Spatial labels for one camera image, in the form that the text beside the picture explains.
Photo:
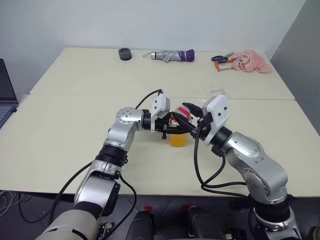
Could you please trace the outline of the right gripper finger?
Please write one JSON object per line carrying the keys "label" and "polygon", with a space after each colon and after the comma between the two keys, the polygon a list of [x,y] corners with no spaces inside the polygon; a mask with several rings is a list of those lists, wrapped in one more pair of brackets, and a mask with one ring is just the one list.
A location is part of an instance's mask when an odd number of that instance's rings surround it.
{"label": "right gripper finger", "polygon": [[189,120],[184,117],[182,114],[173,112],[172,116],[174,117],[175,121],[178,123],[179,128],[184,131],[184,133],[188,133],[192,136],[195,136],[197,133],[197,127],[194,126]]}
{"label": "right gripper finger", "polygon": [[195,117],[197,118],[204,117],[203,110],[199,106],[189,102],[183,102],[182,105],[187,107],[190,110],[190,113]]}

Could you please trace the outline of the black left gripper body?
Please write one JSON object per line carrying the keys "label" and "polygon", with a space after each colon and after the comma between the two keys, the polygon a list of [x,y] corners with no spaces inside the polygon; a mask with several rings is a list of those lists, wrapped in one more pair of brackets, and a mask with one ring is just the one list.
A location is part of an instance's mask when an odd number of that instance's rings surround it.
{"label": "black left gripper body", "polygon": [[155,120],[154,130],[156,132],[162,133],[163,140],[167,139],[167,135],[176,134],[176,128],[170,126],[171,116],[172,114],[168,113],[163,118],[157,118]]}

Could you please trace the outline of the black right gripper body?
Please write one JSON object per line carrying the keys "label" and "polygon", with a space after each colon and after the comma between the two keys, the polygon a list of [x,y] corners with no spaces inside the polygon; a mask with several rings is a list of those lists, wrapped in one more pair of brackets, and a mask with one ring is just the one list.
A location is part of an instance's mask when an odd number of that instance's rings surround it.
{"label": "black right gripper body", "polygon": [[211,130],[212,115],[207,113],[197,121],[197,130],[199,130],[199,138],[206,138]]}

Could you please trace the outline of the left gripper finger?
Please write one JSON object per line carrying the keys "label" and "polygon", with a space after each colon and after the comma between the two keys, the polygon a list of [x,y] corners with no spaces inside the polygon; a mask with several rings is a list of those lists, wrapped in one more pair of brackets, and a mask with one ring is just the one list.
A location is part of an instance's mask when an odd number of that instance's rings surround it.
{"label": "left gripper finger", "polygon": [[169,126],[166,130],[166,133],[170,135],[182,135],[182,134],[189,134],[192,131],[193,131],[192,128],[189,129],[181,126],[176,126],[176,127]]}

